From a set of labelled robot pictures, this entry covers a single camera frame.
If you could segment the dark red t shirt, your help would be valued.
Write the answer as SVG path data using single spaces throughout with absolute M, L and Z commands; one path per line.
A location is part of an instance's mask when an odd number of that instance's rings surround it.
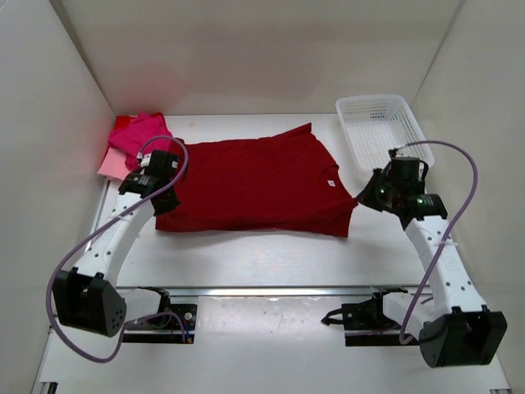
M 287 230 L 345 238 L 356 199 L 310 123 L 279 135 L 187 145 L 164 232 Z

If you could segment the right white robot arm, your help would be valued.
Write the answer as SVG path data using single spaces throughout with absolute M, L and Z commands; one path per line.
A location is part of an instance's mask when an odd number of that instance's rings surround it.
M 441 197 L 426 192 L 428 164 L 398 152 L 390 150 L 389 162 L 373 170 L 357 200 L 399 219 L 424 275 L 414 294 L 391 292 L 371 304 L 368 321 L 381 329 L 398 323 L 400 344 L 417 341 L 432 368 L 488 365 L 507 321 L 478 293 L 451 237 L 463 211 L 449 218 Z

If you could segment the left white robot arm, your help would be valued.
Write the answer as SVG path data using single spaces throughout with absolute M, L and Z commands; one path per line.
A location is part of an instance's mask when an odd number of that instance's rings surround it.
M 90 249 L 69 270 L 52 280 L 52 296 L 60 324 L 115 336 L 131 305 L 116 290 L 122 264 L 150 218 L 180 205 L 173 181 L 181 171 L 173 153 L 154 150 L 140 169 L 129 173 L 118 189 L 107 230 L 94 237 Z

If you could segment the magenta folded t shirt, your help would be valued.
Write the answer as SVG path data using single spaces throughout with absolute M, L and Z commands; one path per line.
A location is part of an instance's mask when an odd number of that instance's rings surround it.
M 144 121 L 137 121 L 126 128 L 118 131 L 111 131 L 108 136 L 108 145 L 114 149 L 119 149 L 126 155 L 126 166 L 129 170 L 139 167 L 137 154 L 146 142 L 153 137 L 166 136 L 166 139 L 158 139 L 143 150 L 143 154 L 151 153 L 153 150 L 167 151 L 170 148 L 172 133 L 168 130 L 163 115 L 150 118 Z

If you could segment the light pink folded t shirt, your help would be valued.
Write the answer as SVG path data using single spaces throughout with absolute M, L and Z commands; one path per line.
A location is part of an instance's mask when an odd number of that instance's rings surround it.
M 107 148 L 102 164 L 98 169 L 100 176 L 123 181 L 129 173 L 126 166 L 126 155 L 119 149 Z

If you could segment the white plastic mesh basket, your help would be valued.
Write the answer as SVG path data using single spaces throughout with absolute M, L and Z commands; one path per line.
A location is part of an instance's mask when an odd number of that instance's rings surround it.
M 361 173 L 383 168 L 390 160 L 389 150 L 425 139 L 410 106 L 398 94 L 340 98 L 336 112 Z

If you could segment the bright red folded t shirt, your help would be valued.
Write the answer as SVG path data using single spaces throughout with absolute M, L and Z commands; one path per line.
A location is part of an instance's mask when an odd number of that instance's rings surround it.
M 118 131 L 118 130 L 121 130 L 123 128 L 126 128 L 128 125 L 130 125 L 130 124 L 132 124 L 134 122 L 144 121 L 144 120 L 148 120 L 150 118 L 160 117 L 161 115 L 162 114 L 160 112 L 155 112 L 155 113 L 140 113 L 139 115 L 137 115 L 135 117 L 131 117 L 131 116 L 117 116 L 112 130 L 113 131 Z

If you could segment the aluminium rail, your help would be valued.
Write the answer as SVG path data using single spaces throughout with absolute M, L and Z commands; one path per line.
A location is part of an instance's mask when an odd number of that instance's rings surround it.
M 234 287 L 165 287 L 179 297 L 283 297 L 283 296 L 368 296 L 373 286 L 234 286 Z

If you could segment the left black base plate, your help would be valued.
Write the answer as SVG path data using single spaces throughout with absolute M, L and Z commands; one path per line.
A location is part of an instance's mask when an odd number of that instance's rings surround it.
M 121 295 L 127 306 L 124 343 L 194 343 L 198 316 L 195 298 L 177 298 L 154 286 L 140 286 Z

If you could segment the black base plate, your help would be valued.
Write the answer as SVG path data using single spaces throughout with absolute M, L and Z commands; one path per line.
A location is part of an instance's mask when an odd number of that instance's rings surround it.
M 351 346 L 400 346 L 400 324 L 383 313 L 383 298 L 391 293 L 406 295 L 403 287 L 376 287 L 369 299 L 361 302 L 343 303 L 328 312 L 321 323 L 327 327 L 340 325 L 345 332 L 345 345 Z
M 195 298 L 177 298 L 154 286 L 140 286 L 121 295 L 127 306 L 124 343 L 194 343 L 198 316 Z

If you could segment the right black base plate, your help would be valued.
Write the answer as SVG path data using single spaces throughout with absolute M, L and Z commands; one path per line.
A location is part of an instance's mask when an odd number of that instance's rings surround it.
M 328 312 L 321 323 L 327 327 L 340 325 L 345 332 L 345 345 L 351 346 L 400 346 L 400 324 L 383 313 L 383 298 L 391 293 L 406 295 L 403 287 L 376 287 L 369 299 L 361 302 L 343 303 Z

